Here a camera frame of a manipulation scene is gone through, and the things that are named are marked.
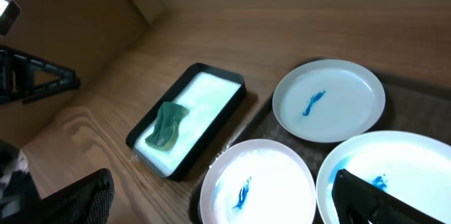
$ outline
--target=wooden tabletop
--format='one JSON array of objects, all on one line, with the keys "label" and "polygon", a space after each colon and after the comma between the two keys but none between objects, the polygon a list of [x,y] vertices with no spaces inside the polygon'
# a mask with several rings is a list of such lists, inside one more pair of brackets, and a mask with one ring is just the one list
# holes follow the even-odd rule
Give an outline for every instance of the wooden tabletop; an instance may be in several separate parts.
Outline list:
[{"label": "wooden tabletop", "polygon": [[[279,80],[325,56],[451,87],[451,11],[192,11],[161,19],[23,148],[42,197],[108,168],[110,223],[189,223],[187,205],[226,141]],[[158,178],[129,131],[193,63],[242,74],[248,95],[182,182]]]}]

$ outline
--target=black tray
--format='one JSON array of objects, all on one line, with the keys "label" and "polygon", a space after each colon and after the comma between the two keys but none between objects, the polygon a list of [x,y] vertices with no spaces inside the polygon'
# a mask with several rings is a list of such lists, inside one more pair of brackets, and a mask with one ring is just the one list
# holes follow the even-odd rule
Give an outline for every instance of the black tray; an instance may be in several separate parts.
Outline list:
[{"label": "black tray", "polygon": [[[192,78],[200,72],[209,73],[217,77],[221,77],[225,80],[230,80],[240,84],[240,88],[228,101],[228,103],[222,108],[219,114],[211,122],[210,126],[204,131],[202,136],[197,140],[188,154],[184,157],[180,165],[174,170],[174,172],[165,176],[150,160],[143,156],[139,151],[134,148],[137,138],[142,132],[156,119],[158,109],[165,101],[172,101],[179,93],[191,82]],[[238,107],[241,101],[246,96],[246,87],[243,76],[232,73],[227,70],[208,66],[203,63],[196,63],[190,66],[175,83],[168,89],[168,91],[157,101],[157,103],[150,109],[150,111],[141,119],[141,121],[133,128],[127,136],[127,145],[161,178],[168,178],[171,180],[181,180],[186,175],[192,164],[197,160],[197,157],[202,153],[205,147],[208,145],[210,139],[213,139],[214,135],[221,129],[221,126],[226,123],[233,111]]]},{"label": "black tray", "polygon": [[[324,58],[314,58],[305,63]],[[369,130],[401,130],[415,132],[451,144],[451,89],[425,82],[373,71],[385,90],[385,109],[379,121]],[[308,142],[291,135],[280,125],[272,112],[272,95],[235,140],[223,148],[248,139],[272,139],[296,151],[305,161],[314,179],[325,157],[339,143]],[[192,223],[202,223],[199,198],[203,180],[192,191],[188,215]],[[323,223],[316,211],[314,223]]]}]

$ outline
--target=dirty plate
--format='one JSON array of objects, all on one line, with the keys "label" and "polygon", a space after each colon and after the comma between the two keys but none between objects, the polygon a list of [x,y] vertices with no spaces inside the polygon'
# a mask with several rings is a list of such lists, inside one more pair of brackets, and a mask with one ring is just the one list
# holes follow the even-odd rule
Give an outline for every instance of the dirty plate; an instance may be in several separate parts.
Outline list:
[{"label": "dirty plate", "polygon": [[200,194],[204,223],[312,223],[315,184],[304,161],[267,139],[236,144],[206,174]]},{"label": "dirty plate", "polygon": [[288,73],[273,96],[278,122],[313,142],[340,142],[366,132],[382,115],[385,92],[368,69],[325,59]]},{"label": "dirty plate", "polygon": [[336,173],[346,168],[406,204],[451,223],[451,147],[410,132],[368,132],[343,142],[324,160],[316,199],[325,224],[339,224],[332,200]]}]

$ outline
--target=green sponge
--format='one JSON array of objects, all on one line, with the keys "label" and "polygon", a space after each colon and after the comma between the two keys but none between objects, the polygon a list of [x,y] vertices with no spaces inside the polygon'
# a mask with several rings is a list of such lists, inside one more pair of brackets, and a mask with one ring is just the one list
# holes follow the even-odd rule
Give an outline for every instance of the green sponge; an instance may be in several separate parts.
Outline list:
[{"label": "green sponge", "polygon": [[178,137],[178,125],[182,118],[188,114],[188,109],[169,101],[163,102],[158,109],[154,132],[146,138],[150,147],[168,151]]}]

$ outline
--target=plate rim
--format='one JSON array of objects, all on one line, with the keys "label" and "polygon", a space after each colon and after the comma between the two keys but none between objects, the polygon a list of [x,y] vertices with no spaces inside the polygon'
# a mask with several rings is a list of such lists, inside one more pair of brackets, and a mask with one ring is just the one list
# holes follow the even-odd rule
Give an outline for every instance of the plate rim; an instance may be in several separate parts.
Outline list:
[{"label": "plate rim", "polygon": [[210,169],[207,171],[204,181],[202,183],[202,187],[201,187],[201,192],[200,192],[200,197],[199,197],[199,209],[200,209],[200,217],[201,219],[204,219],[205,217],[205,213],[202,211],[202,209],[205,209],[205,206],[203,206],[204,204],[206,204],[205,200],[207,200],[208,198],[210,198],[209,195],[205,195],[207,192],[205,192],[204,190],[204,186],[206,186],[205,181],[207,181],[207,178],[210,178],[210,180],[213,180],[211,178],[215,178],[216,176],[220,176],[219,174],[221,174],[223,172],[223,170],[225,169],[225,166],[222,166],[219,168],[217,168],[218,172],[216,173],[212,173],[214,170],[214,168],[216,168],[216,166],[220,165],[221,161],[221,157],[222,159],[227,159],[230,157],[234,157],[237,154],[242,153],[242,151],[237,151],[237,153],[234,152],[234,149],[239,149],[240,147],[243,147],[243,145],[245,147],[247,147],[246,145],[250,144],[251,146],[254,144],[259,144],[263,147],[269,146],[269,149],[272,149],[272,147],[276,147],[279,150],[280,149],[284,149],[286,151],[288,151],[289,155],[287,155],[289,158],[293,159],[293,161],[296,162],[296,164],[301,168],[301,170],[304,173],[305,178],[307,179],[307,183],[309,184],[310,187],[310,192],[311,192],[311,197],[312,197],[312,209],[313,211],[311,212],[311,216],[310,216],[310,221],[309,223],[313,223],[314,221],[314,217],[316,214],[316,208],[317,208],[317,203],[316,203],[316,183],[315,180],[313,179],[313,175],[311,174],[311,171],[309,170],[309,167],[307,166],[307,164],[305,163],[305,161],[299,156],[299,154],[297,154],[294,150],[292,150],[290,147],[284,145],[283,143],[277,142],[275,140],[272,139],[249,139],[243,142],[240,142],[236,145],[231,146],[229,149],[227,149],[226,151],[224,151],[214,162],[213,164],[210,166]]},{"label": "plate rim", "polygon": [[280,82],[277,84],[277,87],[276,87],[276,89],[274,90],[274,93],[273,93],[273,97],[272,97],[271,103],[272,103],[272,107],[273,107],[274,116],[276,117],[278,123],[280,125],[282,125],[283,128],[285,128],[285,130],[287,130],[292,135],[294,135],[296,137],[299,137],[300,139],[304,139],[304,140],[307,140],[307,141],[310,141],[310,142],[336,143],[336,142],[344,142],[344,141],[348,140],[348,139],[334,139],[332,141],[325,142],[325,141],[318,141],[318,140],[315,140],[315,139],[312,139],[312,138],[304,137],[303,135],[299,135],[298,133],[296,133],[293,130],[291,130],[285,123],[282,122],[282,119],[278,116],[278,114],[276,113],[276,111],[274,109],[274,107],[275,107],[274,102],[276,100],[276,97],[281,96],[281,94],[277,94],[277,93],[278,93],[278,89],[279,89],[279,91],[281,91],[280,88],[281,88],[282,83],[284,81],[288,80],[288,78],[291,77],[291,75],[295,74],[296,71],[299,70],[300,68],[302,68],[303,66],[311,65],[313,63],[341,63],[341,64],[351,65],[351,66],[354,66],[356,68],[360,68],[360,69],[366,71],[367,73],[369,73],[370,77],[373,77],[375,79],[375,81],[374,81],[376,83],[375,87],[377,88],[377,91],[379,93],[381,93],[381,96],[383,97],[381,99],[381,101],[382,101],[382,109],[378,111],[378,114],[376,116],[377,119],[375,119],[375,121],[370,126],[368,126],[367,128],[363,127],[363,128],[365,128],[363,132],[360,132],[360,133],[358,133],[358,134],[356,134],[356,135],[354,135],[352,137],[355,137],[357,135],[365,133],[368,129],[370,129],[372,126],[374,126],[381,119],[381,116],[383,115],[383,112],[385,110],[387,96],[385,94],[385,90],[383,88],[382,82],[379,80],[379,78],[371,70],[369,70],[368,68],[366,68],[364,66],[359,65],[358,63],[354,63],[354,62],[346,61],[346,60],[341,60],[341,59],[329,59],[329,58],[327,58],[327,59],[321,59],[321,60],[317,60],[317,61],[304,63],[304,64],[302,64],[300,66],[297,66],[295,69],[291,70],[287,75],[285,75],[282,78],[282,80],[280,80]]},{"label": "plate rim", "polygon": [[371,140],[372,142],[374,142],[375,140],[377,140],[377,138],[368,139],[368,137],[374,137],[373,135],[381,135],[380,137],[384,137],[384,135],[389,135],[390,137],[393,137],[394,135],[400,135],[400,137],[402,137],[404,139],[404,141],[406,139],[406,136],[408,136],[408,137],[411,137],[412,142],[429,142],[430,145],[437,146],[437,149],[448,149],[449,151],[451,151],[450,145],[448,145],[444,142],[441,142],[437,139],[434,139],[432,137],[428,137],[425,135],[420,135],[420,134],[414,133],[414,132],[406,132],[406,131],[400,131],[400,130],[379,130],[379,131],[374,131],[374,132],[365,132],[365,133],[354,136],[354,137],[350,138],[349,140],[346,140],[346,141],[340,143],[324,159],[323,163],[321,164],[321,167],[319,168],[318,175],[316,176],[316,184],[315,184],[316,185],[316,205],[318,206],[318,211],[321,216],[321,220],[325,224],[334,224],[331,221],[330,216],[327,214],[326,203],[320,204],[320,201],[322,202],[323,200],[320,199],[320,197],[319,197],[319,193],[320,193],[319,185],[327,182],[328,177],[330,176],[330,172],[325,174],[325,169],[328,168],[328,167],[326,167],[327,164],[329,162],[331,162],[331,159],[334,158],[335,155],[337,155],[336,153],[339,152],[342,148],[348,147],[348,145],[352,145],[356,141],[364,142],[364,141]]}]

